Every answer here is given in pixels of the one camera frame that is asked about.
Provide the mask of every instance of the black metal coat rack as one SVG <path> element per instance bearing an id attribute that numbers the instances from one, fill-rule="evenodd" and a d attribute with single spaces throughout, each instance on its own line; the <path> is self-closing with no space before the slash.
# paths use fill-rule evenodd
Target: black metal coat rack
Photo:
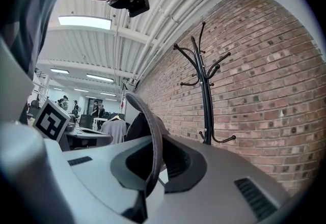
<path id="1" fill-rule="evenodd" d="M 216 61 L 211 67 L 208 69 L 208 72 L 205 70 L 205 66 L 203 63 L 203 59 L 201 56 L 201 53 L 205 53 L 205 51 L 200 50 L 200 42 L 202 39 L 205 22 L 202 23 L 202 29 L 200 31 L 199 36 L 199 42 L 198 47 L 196 44 L 196 41 L 193 36 L 191 36 L 191 41 L 193 43 L 194 51 L 190 50 L 189 48 L 185 47 L 179 47 L 178 44 L 173 45 L 173 49 L 177 49 L 180 51 L 194 66 L 196 73 L 197 73 L 197 81 L 195 83 L 183 83 L 181 82 L 181 86 L 194 86 L 198 82 L 201 85 L 202 88 L 202 96 L 203 96 L 203 108 L 204 108 L 204 120 L 205 120 L 205 129 L 204 134 L 200 131 L 199 134 L 201 135 L 202 139 L 204 140 L 204 144 L 211 145 L 211 139 L 219 144 L 226 143 L 230 140 L 234 140 L 236 138 L 235 135 L 231 136 L 230 138 L 227 138 L 225 140 L 219 141 L 214 136 L 214 115 L 213 115 L 213 103 L 212 103 L 212 95 L 210 92 L 210 86 L 213 86 L 214 83 L 209 83 L 209 80 L 215 75 L 217 70 L 221 67 L 219 63 L 231 55 L 230 52 L 228 52 L 225 56 L 221 57 L 218 61 Z M 188 51 L 193 55 L 193 59 L 191 59 L 184 51 Z"/>

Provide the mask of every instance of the ceiling light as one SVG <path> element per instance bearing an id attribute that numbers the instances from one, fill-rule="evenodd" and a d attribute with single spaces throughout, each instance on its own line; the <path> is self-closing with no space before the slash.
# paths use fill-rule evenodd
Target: ceiling light
<path id="1" fill-rule="evenodd" d="M 90 26 L 98 27 L 104 30 L 110 30 L 112 26 L 112 20 L 98 17 L 88 16 L 60 16 L 60 25 L 72 25 L 72 26 Z"/>
<path id="2" fill-rule="evenodd" d="M 90 78 L 95 78 L 95 79 L 99 79 L 99 80 L 113 82 L 113 79 L 107 78 L 107 77 L 102 77 L 102 76 L 97 76 L 97 75 L 90 75 L 90 74 L 86 74 L 86 76 L 90 77 Z"/>
<path id="3" fill-rule="evenodd" d="M 107 96 L 116 96 L 114 94 L 107 94 L 107 93 L 100 93 L 100 94 L 107 95 Z"/>
<path id="4" fill-rule="evenodd" d="M 76 89 L 76 88 L 75 88 L 75 90 L 76 90 L 76 91 L 82 91 L 82 92 L 88 92 L 87 90 Z"/>
<path id="5" fill-rule="evenodd" d="M 64 74 L 69 74 L 69 71 L 68 71 L 68 70 L 56 69 L 56 68 L 50 68 L 50 70 L 51 70 L 52 72 L 55 72 L 55 73 L 64 73 Z"/>

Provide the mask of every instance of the hanging clothes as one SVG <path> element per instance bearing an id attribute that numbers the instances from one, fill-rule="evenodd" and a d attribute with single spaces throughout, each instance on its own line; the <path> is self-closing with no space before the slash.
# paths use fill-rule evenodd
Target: hanging clothes
<path id="1" fill-rule="evenodd" d="M 102 125 L 101 132 L 113 137 L 112 145 L 122 143 L 123 136 L 127 133 L 127 125 L 123 120 L 106 121 Z"/>

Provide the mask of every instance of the brick wall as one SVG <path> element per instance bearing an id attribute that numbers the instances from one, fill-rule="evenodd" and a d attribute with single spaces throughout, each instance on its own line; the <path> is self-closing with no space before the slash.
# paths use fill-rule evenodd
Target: brick wall
<path id="1" fill-rule="evenodd" d="M 204 63 L 231 52 L 211 79 L 219 145 L 242 155 L 290 192 L 305 187 L 318 169 L 326 133 L 326 66 L 306 29 L 273 0 L 223 0 L 177 41 L 192 48 L 201 21 Z M 177 136 L 202 141 L 201 88 L 194 68 L 170 49 L 137 93 Z"/>

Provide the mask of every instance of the black vent grille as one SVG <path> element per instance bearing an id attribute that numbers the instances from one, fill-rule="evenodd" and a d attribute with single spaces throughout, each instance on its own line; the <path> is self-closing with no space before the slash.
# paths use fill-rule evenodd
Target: black vent grille
<path id="1" fill-rule="evenodd" d="M 35 68 L 34 70 L 35 74 L 37 77 L 41 77 L 41 78 L 46 78 L 46 74 L 44 74 L 41 70 L 39 70 L 38 68 Z"/>
<path id="2" fill-rule="evenodd" d="M 82 157 L 82 158 L 78 158 L 78 159 L 69 160 L 68 163 L 70 166 L 74 166 L 74 165 L 81 164 L 83 162 L 87 162 L 87 161 L 91 161 L 91 160 L 92 160 L 91 157 L 86 156 L 86 157 Z"/>
<path id="3" fill-rule="evenodd" d="M 250 179 L 244 178 L 236 180 L 234 183 L 248 202 L 258 220 L 265 219 L 277 210 Z"/>
<path id="4" fill-rule="evenodd" d="M 183 174 L 191 163 L 189 155 L 165 138 L 163 138 L 163 147 L 163 158 L 168 170 L 169 179 Z"/>

